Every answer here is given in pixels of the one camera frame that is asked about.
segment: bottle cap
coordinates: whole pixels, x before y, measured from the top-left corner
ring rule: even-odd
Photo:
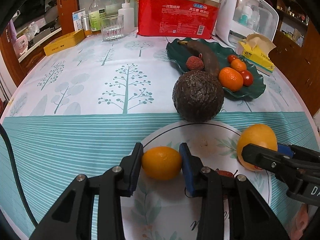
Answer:
[[[130,8],[130,3],[123,3],[122,8]]]

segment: yellow box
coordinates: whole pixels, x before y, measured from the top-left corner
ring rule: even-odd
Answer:
[[[84,39],[84,31],[79,30],[76,32],[68,33],[51,41],[44,47],[44,52],[47,56],[54,54],[58,51],[76,46]]]
[[[275,65],[272,63],[269,57],[262,52],[258,45],[251,49],[247,43],[239,41],[237,44],[236,53],[243,55],[250,61],[254,62],[255,65],[258,65],[258,69],[267,75],[270,75],[270,73],[272,73],[275,69]]]

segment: green label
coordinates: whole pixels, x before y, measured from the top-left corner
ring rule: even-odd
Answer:
[[[106,15],[105,9],[89,13],[91,31],[95,32],[101,30],[101,18]]]
[[[99,11],[89,13],[89,19],[90,19],[91,31],[93,32],[99,31],[101,29]]]

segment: yellow orange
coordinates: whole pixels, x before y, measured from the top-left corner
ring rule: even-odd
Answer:
[[[182,158],[176,150],[159,146],[147,150],[142,156],[142,168],[153,179],[169,180],[180,173]]]
[[[269,126],[260,123],[245,129],[238,140],[237,155],[240,163],[250,171],[261,171],[259,167],[245,162],[242,158],[242,149],[249,143],[277,151],[278,144],[276,135]]]

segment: green fruit plate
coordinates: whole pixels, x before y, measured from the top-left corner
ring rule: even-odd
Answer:
[[[191,38],[185,38],[183,41],[190,41]],[[192,56],[188,51],[186,46],[178,44],[179,39],[175,39],[173,42],[168,42],[166,51],[169,60],[175,62],[182,73],[188,72],[189,70],[186,67],[187,59]],[[232,95],[235,98],[258,98],[261,96],[266,89],[266,85],[263,83],[263,76],[257,72],[257,68],[253,64],[249,64],[248,61],[242,55],[237,55],[233,49],[224,48],[218,42],[207,42],[203,39],[198,39],[199,42],[209,46],[213,52],[217,55],[218,61],[220,63],[220,69],[224,67],[230,67],[230,64],[227,60],[229,55],[236,55],[241,58],[247,65],[247,70],[249,70],[253,76],[253,84],[249,87],[243,86],[239,91],[232,92],[228,88],[223,88],[226,92]]]

